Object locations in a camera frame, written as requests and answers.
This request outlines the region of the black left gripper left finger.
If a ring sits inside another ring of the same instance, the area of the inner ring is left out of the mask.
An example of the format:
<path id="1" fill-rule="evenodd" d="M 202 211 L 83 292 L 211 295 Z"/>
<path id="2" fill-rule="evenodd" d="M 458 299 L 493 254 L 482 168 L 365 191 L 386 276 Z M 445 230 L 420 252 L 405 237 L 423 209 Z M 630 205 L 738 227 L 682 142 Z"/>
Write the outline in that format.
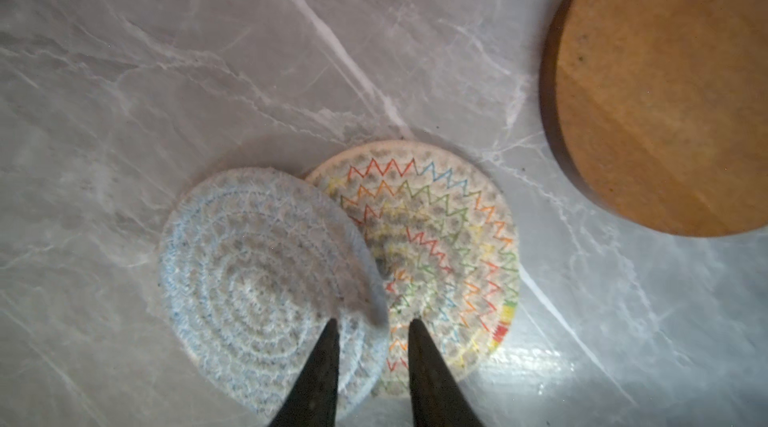
<path id="1" fill-rule="evenodd" d="M 339 361 L 338 322 L 336 319 L 330 319 L 269 427 L 334 427 Z"/>

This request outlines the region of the light brown wooden round coaster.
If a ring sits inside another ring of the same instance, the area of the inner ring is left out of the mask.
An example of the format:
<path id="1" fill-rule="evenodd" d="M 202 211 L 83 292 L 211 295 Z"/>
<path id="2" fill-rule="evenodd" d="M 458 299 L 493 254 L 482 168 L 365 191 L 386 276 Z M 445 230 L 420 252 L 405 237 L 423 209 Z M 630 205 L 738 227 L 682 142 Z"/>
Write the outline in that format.
<path id="1" fill-rule="evenodd" d="M 563 0 L 547 139 L 608 212 L 687 237 L 767 223 L 767 0 Z"/>

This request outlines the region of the blue woven round coaster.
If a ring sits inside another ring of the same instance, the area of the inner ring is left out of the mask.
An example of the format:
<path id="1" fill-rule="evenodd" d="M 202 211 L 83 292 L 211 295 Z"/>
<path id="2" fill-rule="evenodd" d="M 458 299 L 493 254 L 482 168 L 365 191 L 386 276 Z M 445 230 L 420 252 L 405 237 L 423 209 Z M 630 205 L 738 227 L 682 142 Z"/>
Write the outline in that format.
<path id="1" fill-rule="evenodd" d="M 301 179 L 240 168 L 202 181 L 166 222 L 159 266 L 189 357 L 261 423 L 282 406 L 330 319 L 340 334 L 338 415 L 383 372 L 389 318 L 376 262 L 347 214 Z"/>

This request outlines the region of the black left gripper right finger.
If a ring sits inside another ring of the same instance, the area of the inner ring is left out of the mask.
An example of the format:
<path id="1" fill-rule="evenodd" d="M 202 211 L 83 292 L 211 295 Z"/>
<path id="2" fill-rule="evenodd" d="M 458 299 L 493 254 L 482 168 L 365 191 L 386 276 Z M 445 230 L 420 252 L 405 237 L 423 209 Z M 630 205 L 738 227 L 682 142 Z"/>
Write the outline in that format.
<path id="1" fill-rule="evenodd" d="M 409 325 L 408 369 L 416 427 L 482 426 L 421 319 Z"/>

